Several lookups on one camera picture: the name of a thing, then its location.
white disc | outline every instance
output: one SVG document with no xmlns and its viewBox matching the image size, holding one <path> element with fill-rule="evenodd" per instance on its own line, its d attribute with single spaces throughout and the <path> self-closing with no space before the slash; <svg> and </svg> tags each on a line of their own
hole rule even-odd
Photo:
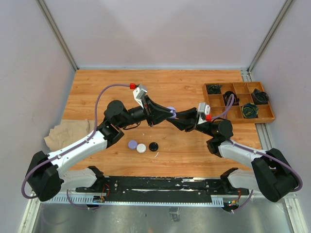
<svg viewBox="0 0 311 233">
<path fill-rule="evenodd" d="M 146 151 L 146 145 L 145 144 L 138 144 L 137 147 L 136 147 L 136 150 L 139 152 L 139 153 L 144 153 Z"/>
</svg>

dark green object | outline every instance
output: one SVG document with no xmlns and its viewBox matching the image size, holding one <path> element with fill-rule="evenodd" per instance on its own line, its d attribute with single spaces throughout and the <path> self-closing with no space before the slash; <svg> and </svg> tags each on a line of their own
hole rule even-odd
<svg viewBox="0 0 311 233">
<path fill-rule="evenodd" d="M 252 93 L 254 104 L 268 104 L 269 96 L 264 91 L 255 89 Z"/>
<path fill-rule="evenodd" d="M 232 91 L 226 91 L 226 93 L 224 94 L 224 102 L 225 102 L 225 105 L 227 105 L 228 103 L 228 99 L 231 95 L 234 95 L 234 102 L 233 102 L 233 105 L 239 105 L 239 102 L 240 102 L 240 98 L 237 97 L 237 95 L 232 92 Z"/>
<path fill-rule="evenodd" d="M 253 103 L 247 103 L 241 110 L 244 118 L 256 118 L 258 115 L 258 107 Z"/>
<path fill-rule="evenodd" d="M 222 87 L 222 85 L 218 85 L 218 84 L 207 85 L 207 87 L 206 87 L 207 93 L 209 95 L 221 94 L 221 91 L 220 91 L 221 87 Z"/>
</svg>

beige cloth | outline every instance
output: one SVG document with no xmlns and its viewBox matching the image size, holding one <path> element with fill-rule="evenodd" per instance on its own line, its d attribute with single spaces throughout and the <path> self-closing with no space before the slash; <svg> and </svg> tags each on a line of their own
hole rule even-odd
<svg viewBox="0 0 311 233">
<path fill-rule="evenodd" d="M 60 150 L 88 135 L 94 125 L 94 120 L 62 120 L 44 140 L 51 151 Z"/>
</svg>

white wall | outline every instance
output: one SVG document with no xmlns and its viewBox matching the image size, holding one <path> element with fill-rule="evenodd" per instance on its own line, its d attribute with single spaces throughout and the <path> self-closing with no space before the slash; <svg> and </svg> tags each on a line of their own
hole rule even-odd
<svg viewBox="0 0 311 233">
<path fill-rule="evenodd" d="M 240 68 L 284 0 L 46 0 L 80 68 Z"/>
<path fill-rule="evenodd" d="M 20 187 L 62 115 L 74 71 L 34 0 L 0 1 L 0 232 L 17 232 Z"/>
<path fill-rule="evenodd" d="M 275 146 L 302 176 L 297 193 L 311 230 L 311 1 L 296 1 L 253 72 L 271 97 Z"/>
</svg>

metal floor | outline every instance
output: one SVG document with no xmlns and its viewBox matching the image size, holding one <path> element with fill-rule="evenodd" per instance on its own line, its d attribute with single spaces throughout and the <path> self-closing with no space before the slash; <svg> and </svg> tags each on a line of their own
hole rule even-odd
<svg viewBox="0 0 311 233">
<path fill-rule="evenodd" d="M 176 222 L 165 206 L 107 205 L 86 211 L 51 203 L 42 204 L 37 216 L 33 233 L 293 232 L 284 201 L 272 203 L 263 198 L 253 199 L 235 214 L 219 207 L 180 207 Z"/>
</svg>

